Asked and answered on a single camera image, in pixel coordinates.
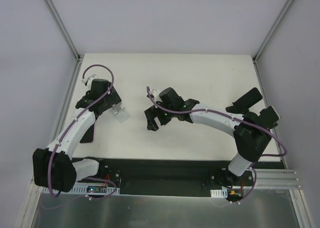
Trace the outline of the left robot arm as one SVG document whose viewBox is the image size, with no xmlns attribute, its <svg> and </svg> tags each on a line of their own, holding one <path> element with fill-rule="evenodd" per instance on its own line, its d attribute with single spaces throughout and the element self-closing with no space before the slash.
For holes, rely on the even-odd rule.
<svg viewBox="0 0 320 228">
<path fill-rule="evenodd" d="M 50 191 L 69 192 L 77 181 L 87 177 L 96 183 L 102 182 L 106 171 L 99 166 L 98 160 L 84 158 L 73 162 L 73 154 L 78 144 L 93 141 L 98 117 L 121 102 L 110 81 L 93 79 L 90 89 L 76 103 L 66 127 L 46 148 L 34 151 L 35 184 Z"/>
</svg>

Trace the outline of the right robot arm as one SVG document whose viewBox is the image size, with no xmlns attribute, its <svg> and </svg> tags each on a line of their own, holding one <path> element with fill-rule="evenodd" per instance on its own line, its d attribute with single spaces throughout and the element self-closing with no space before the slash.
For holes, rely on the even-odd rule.
<svg viewBox="0 0 320 228">
<path fill-rule="evenodd" d="M 271 106 L 260 114 L 249 110 L 262 99 L 257 88 L 251 89 L 227 107 L 225 112 L 214 110 L 195 99 L 184 100 L 171 87 L 163 91 L 148 87 L 146 92 L 153 103 L 144 112 L 148 130 L 157 131 L 159 126 L 176 118 L 182 122 L 218 129 L 234 138 L 237 154 L 224 173 L 226 182 L 233 186 L 241 182 L 243 173 L 261 158 L 272 138 L 270 130 L 279 118 Z"/>
</svg>

